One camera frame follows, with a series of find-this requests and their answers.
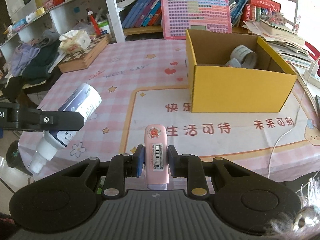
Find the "barcode sticker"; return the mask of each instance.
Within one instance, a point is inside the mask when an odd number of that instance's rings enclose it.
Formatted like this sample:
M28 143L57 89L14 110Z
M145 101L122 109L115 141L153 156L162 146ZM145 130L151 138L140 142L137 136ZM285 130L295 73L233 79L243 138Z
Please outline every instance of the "barcode sticker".
M150 159L151 171L163 171L163 146L162 143L150 144L150 153L152 158Z

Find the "gray ribbed panel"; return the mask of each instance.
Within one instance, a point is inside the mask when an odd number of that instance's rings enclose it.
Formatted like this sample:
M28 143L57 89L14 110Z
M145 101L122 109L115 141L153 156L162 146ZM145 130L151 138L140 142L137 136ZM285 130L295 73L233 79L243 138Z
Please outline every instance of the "gray ribbed panel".
M208 203L187 198L182 190L129 190L119 200L104 201L82 226L44 235L20 230L11 240L270 240L223 224Z

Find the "red bottle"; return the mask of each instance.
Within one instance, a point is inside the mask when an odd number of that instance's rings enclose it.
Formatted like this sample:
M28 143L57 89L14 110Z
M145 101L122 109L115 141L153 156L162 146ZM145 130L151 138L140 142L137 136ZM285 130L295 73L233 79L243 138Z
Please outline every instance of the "red bottle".
M93 17L92 14L93 14L93 11L89 11L89 12L88 12L90 21L91 21L92 24L93 24L94 31L96 32L96 34L97 34L98 36L100 36L100 35L101 35L101 31L100 31L99 26L98 26L98 24L97 24L97 22L96 22L96 20L94 19L94 17Z

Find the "red heart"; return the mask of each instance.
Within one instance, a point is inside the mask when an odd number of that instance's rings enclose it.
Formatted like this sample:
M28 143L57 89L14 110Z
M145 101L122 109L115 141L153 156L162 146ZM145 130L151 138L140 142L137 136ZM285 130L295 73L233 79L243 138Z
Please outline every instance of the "red heart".
M171 75L171 74L175 73L176 70L175 70L174 68L173 68L173 69L166 68L166 69L164 70L164 72L165 72L167 75Z

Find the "purple cloth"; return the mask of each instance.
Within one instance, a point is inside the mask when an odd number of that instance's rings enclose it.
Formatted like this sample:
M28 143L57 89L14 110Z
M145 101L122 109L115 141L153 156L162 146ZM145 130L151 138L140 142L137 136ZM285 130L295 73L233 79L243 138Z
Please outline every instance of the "purple cloth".
M21 71L38 55L40 49L32 47L26 43L19 45L11 58L11 74L14 77L20 75Z

